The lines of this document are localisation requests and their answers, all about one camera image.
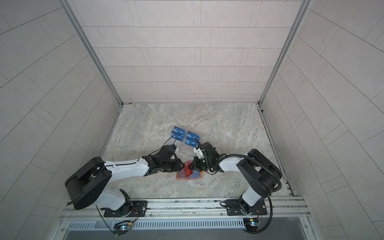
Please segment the orange card holder wallet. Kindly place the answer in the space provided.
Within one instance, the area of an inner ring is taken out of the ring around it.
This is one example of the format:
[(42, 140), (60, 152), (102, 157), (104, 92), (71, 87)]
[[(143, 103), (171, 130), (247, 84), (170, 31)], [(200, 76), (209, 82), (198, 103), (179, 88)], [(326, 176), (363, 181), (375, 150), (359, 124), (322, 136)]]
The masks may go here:
[(196, 170), (183, 169), (176, 174), (176, 180), (201, 179), (202, 173)]

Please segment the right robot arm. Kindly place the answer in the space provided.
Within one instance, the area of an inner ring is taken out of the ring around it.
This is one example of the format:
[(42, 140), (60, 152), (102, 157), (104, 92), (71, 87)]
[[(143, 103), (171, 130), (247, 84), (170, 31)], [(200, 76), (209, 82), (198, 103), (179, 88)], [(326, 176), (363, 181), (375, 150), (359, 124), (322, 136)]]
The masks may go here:
[(226, 202), (227, 208), (239, 209), (245, 215), (256, 211), (257, 204), (282, 188), (282, 172), (268, 158), (256, 149), (246, 155), (219, 154), (210, 143), (198, 144), (194, 148), (194, 157), (188, 169), (216, 174), (218, 172), (240, 172), (249, 187), (235, 204)]

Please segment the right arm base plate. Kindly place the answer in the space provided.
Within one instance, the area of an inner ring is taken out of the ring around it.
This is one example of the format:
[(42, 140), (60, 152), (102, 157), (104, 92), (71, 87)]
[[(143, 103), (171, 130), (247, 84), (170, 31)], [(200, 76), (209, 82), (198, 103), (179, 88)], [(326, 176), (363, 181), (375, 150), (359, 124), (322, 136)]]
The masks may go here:
[(220, 205), (226, 208), (228, 216), (264, 216), (268, 213), (264, 200), (256, 202), (253, 206), (249, 206), (243, 200), (228, 199), (222, 201)]

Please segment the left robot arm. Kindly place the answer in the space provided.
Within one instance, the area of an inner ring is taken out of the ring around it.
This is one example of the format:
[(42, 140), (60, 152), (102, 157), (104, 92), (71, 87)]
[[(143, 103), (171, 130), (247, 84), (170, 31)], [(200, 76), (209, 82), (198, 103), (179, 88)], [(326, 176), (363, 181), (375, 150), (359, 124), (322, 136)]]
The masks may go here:
[(71, 198), (68, 205), (73, 205), (76, 210), (97, 205), (118, 211), (129, 202), (129, 197), (124, 191), (118, 193), (108, 189), (107, 185), (121, 179), (145, 177), (158, 172), (177, 173), (185, 165), (176, 153), (175, 145), (164, 145), (154, 155), (136, 160), (111, 162), (94, 157), (65, 181)]

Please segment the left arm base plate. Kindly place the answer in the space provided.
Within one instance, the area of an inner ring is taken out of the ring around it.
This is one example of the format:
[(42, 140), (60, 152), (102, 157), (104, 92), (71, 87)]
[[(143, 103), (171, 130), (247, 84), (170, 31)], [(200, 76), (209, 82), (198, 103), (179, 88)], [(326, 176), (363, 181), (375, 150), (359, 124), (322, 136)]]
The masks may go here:
[(109, 208), (102, 208), (104, 210), (103, 217), (106, 218), (137, 218), (144, 217), (146, 214), (148, 202), (147, 201), (132, 201), (130, 204), (125, 203), (121, 208), (113, 211)]

